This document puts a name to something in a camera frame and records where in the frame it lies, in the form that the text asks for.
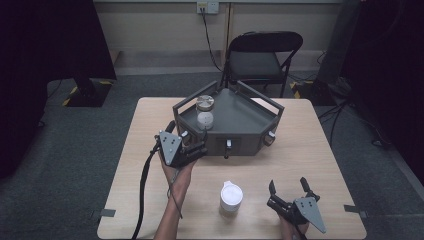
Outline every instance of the white paper cup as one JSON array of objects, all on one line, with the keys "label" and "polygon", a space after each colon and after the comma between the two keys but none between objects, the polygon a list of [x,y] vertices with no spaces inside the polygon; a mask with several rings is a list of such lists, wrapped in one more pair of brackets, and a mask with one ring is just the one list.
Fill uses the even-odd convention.
[{"label": "white paper cup", "polygon": [[224,182],[221,190],[221,207],[228,212],[235,212],[240,208],[243,200],[241,188],[230,181]]}]

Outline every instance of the gray carpet floor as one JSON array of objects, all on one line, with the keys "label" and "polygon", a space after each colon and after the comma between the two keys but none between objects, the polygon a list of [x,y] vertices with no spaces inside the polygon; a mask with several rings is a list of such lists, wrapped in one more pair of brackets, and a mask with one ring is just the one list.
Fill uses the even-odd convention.
[{"label": "gray carpet floor", "polygon": [[[45,126],[16,174],[0,182],[0,239],[98,239],[99,211],[138,99],[185,97],[219,79],[219,73],[119,76],[101,108],[63,107],[74,82],[51,82]],[[257,89],[270,97],[279,92],[272,85]],[[285,90],[293,97],[288,84]],[[333,120],[322,124],[328,139]],[[366,239],[424,239],[422,198],[396,164],[397,151],[372,145],[373,138],[369,123],[345,107],[332,149],[356,206],[367,213]]]}]

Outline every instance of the wooden table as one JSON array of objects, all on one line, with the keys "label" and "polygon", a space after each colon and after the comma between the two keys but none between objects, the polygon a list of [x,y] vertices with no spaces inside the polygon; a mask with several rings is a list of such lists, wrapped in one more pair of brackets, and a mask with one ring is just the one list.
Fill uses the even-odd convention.
[{"label": "wooden table", "polygon": [[[139,183],[144,163],[155,144],[154,135],[173,120],[172,106],[181,98],[139,100],[102,217],[102,239],[131,238],[139,209]],[[179,239],[281,239],[277,214],[266,205],[273,179],[277,195],[286,201],[305,195],[305,177],[321,196],[318,202],[327,233],[310,226],[308,239],[364,239],[366,231],[354,205],[315,111],[308,100],[273,99],[285,107],[276,140],[253,157],[204,157],[194,167],[178,229]],[[231,180],[244,193],[235,216],[219,211],[223,183]],[[139,238],[153,238],[168,201],[167,183],[156,154],[145,191],[145,213]]]}]

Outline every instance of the chair backrest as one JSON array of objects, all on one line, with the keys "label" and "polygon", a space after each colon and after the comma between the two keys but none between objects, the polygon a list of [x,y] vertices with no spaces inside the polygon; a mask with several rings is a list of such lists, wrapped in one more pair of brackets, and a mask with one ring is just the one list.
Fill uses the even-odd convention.
[{"label": "chair backrest", "polygon": [[242,34],[233,41],[228,48],[227,54],[236,52],[291,52],[299,50],[303,44],[303,38],[298,33],[289,31],[280,32],[248,32]]}]

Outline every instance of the glass jar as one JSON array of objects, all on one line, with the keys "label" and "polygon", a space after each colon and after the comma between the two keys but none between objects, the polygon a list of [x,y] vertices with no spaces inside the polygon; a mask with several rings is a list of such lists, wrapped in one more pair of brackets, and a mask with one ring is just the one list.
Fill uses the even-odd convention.
[{"label": "glass jar", "polygon": [[215,100],[209,95],[202,95],[197,98],[197,126],[201,130],[209,130],[213,127],[213,108]]}]

